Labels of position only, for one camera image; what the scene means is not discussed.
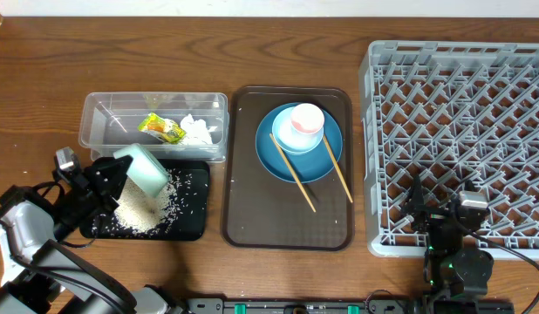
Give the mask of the mint green bowl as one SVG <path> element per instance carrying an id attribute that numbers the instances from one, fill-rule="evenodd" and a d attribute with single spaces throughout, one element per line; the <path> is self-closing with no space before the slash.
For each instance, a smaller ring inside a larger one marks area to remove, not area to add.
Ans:
<path id="1" fill-rule="evenodd" d="M 156 197 L 169 182 L 168 171 L 142 145 L 134 143 L 113 153 L 115 159 L 133 160 L 126 175 L 149 197 Z"/>

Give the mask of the yellow green snack wrapper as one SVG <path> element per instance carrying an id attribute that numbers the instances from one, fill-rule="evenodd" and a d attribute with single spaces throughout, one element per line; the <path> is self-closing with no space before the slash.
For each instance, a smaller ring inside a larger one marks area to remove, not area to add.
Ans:
<path id="1" fill-rule="evenodd" d="M 156 113 L 149 113 L 146 118 L 139 123 L 138 130 L 168 144 L 177 144 L 186 135 L 186 131 L 175 121 L 162 118 Z"/>

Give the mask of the white napkin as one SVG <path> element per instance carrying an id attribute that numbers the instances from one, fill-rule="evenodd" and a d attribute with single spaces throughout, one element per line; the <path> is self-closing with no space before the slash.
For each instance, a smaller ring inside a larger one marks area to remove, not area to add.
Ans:
<path id="1" fill-rule="evenodd" d="M 182 145 L 212 145 L 212 137 L 203 119 L 194 120 L 189 114 L 180 123 L 180 128 L 185 132 L 181 139 Z"/>

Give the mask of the pink cup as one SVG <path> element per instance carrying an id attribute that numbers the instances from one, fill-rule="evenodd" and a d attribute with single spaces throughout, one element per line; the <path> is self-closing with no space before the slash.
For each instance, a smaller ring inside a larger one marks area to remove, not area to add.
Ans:
<path id="1" fill-rule="evenodd" d="M 292 109 L 290 122 L 300 133 L 317 133 L 324 126 L 324 113 L 316 105 L 301 103 Z"/>

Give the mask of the wooden chopstick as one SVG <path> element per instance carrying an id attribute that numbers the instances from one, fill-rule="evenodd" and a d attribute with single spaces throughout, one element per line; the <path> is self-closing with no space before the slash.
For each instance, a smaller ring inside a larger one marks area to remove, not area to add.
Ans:
<path id="1" fill-rule="evenodd" d="M 334 166 L 334 169 L 335 169 L 335 171 L 336 171 L 336 173 L 338 175 L 338 178 L 339 178 L 339 180 L 340 180 L 340 182 L 341 182 L 341 184 L 343 186 L 343 189 L 345 191 L 347 199 L 349 200 L 350 203 L 353 203 L 353 198 L 352 198 L 352 195 L 351 195 L 351 191 L 348 188 L 348 185 L 347 185 L 347 183 L 345 181 L 343 173 L 342 173 L 342 171 L 341 171 L 341 169 L 340 169 L 340 167 L 338 165 L 338 162 L 337 162 L 337 160 L 335 158 L 335 155 L 334 155 L 334 153 L 333 153 L 333 151 L 331 149 L 331 145 L 330 145 L 329 141 L 327 140 L 327 137 L 326 137 L 325 133 L 323 134 L 322 140 L 323 140 L 324 145 L 326 147 L 327 153 L 330 156 L 331 162 L 332 162 L 332 164 Z"/>
<path id="2" fill-rule="evenodd" d="M 270 137 L 271 141 L 273 142 L 273 144 L 274 144 L 276 150 L 279 152 L 279 154 L 280 154 L 280 156 L 281 156 L 283 162 L 285 163 L 286 167 L 287 167 L 288 170 L 290 171 L 290 174 L 292 175 L 292 177 L 293 177 L 295 183 L 297 184 L 299 190 L 301 191 L 302 195 L 304 196 L 304 199 L 305 199 L 305 200 L 307 201 L 307 203 L 309 204 L 309 206 L 310 206 L 312 212 L 313 212 L 313 213 L 316 213 L 316 212 L 317 212 L 317 211 L 316 211 L 316 208 L 315 208 L 315 206 L 313 205 L 313 203 L 312 203 L 310 197 L 308 196 L 308 194 L 307 194 L 307 192 L 306 192 L 306 190 L 305 190 L 305 188 L 304 188 L 303 183 L 299 180 L 299 178 L 298 178 L 298 176 L 297 176 L 297 173 L 296 173 L 295 169 L 293 168 L 293 166 L 291 166 L 291 164 L 290 164 L 290 162 L 289 162 L 289 160 L 288 160 L 286 154 L 284 153 L 284 151 L 282 150 L 282 148 L 281 148 L 281 147 L 279 146 L 279 144 L 277 143 L 277 141 L 276 141 L 276 139 L 275 139 L 273 133 L 270 133 L 270 134 L 269 134 L 269 137 Z"/>

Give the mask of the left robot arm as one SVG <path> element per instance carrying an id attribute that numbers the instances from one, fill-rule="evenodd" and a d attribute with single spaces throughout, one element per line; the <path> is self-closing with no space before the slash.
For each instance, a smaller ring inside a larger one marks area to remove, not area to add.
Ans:
<path id="1" fill-rule="evenodd" d="M 54 161 L 52 181 L 12 186 L 0 197 L 0 313 L 46 313 L 63 290 L 73 294 L 64 313 L 187 312 L 187 304 L 154 286 L 130 292 L 65 241 L 84 222 L 111 214 L 126 181 L 145 191 L 160 185 L 167 179 L 162 165 L 145 154 L 125 153 L 81 167 L 69 148 Z"/>

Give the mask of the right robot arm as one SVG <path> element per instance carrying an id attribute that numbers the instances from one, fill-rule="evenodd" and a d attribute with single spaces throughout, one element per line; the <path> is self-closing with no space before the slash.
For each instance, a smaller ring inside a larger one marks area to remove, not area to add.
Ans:
<path id="1" fill-rule="evenodd" d="M 477 313 L 488 292 L 494 258 L 466 248 L 464 237 L 478 230 L 489 214 L 487 197 L 471 182 L 444 206 L 428 205 L 415 176 L 402 206 L 411 228 L 427 234 L 423 277 L 431 290 L 415 303 L 415 313 Z"/>

